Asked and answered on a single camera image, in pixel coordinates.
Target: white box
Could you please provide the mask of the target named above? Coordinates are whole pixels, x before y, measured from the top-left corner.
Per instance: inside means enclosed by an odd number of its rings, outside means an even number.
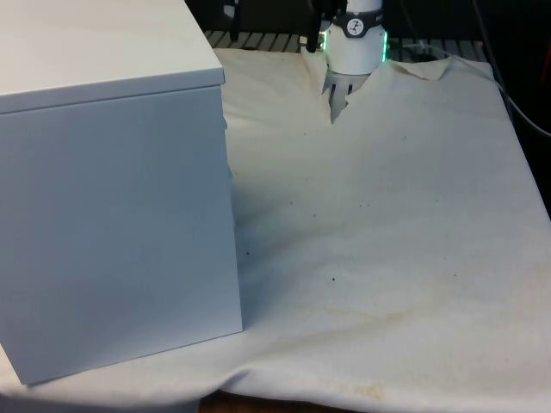
[[[0,0],[0,343],[35,383],[238,332],[220,62],[181,0]]]

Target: white cloth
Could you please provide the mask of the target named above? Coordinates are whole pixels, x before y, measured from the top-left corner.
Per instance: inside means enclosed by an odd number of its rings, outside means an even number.
[[[256,54],[220,54],[245,331],[2,392],[548,411],[551,227],[496,86],[384,65],[331,126],[300,55]]]

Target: dark background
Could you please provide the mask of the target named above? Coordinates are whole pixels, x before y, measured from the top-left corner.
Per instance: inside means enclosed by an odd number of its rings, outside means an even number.
[[[186,0],[204,29],[227,30],[223,0]],[[385,27],[391,37],[414,35],[400,0],[384,0]],[[481,40],[471,0],[404,0],[419,36],[429,39]],[[479,0],[488,37],[511,97],[546,130],[551,130],[551,73],[540,77],[551,41],[551,0]],[[306,34],[310,11],[306,0],[241,0],[242,31]],[[535,133],[517,115],[514,125],[548,213],[551,139]]]

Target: white cylinder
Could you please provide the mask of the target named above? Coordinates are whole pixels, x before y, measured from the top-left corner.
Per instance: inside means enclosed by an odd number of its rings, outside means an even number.
[[[325,56],[329,68],[344,75],[368,75],[383,61],[386,53],[385,29],[376,26],[362,38],[350,39],[331,24],[325,32]]]
[[[348,0],[346,11],[360,13],[364,11],[375,11],[382,7],[382,0]]]

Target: box lid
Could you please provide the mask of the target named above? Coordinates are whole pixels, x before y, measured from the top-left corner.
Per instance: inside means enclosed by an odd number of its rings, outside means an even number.
[[[183,0],[0,0],[0,114],[223,82]]]

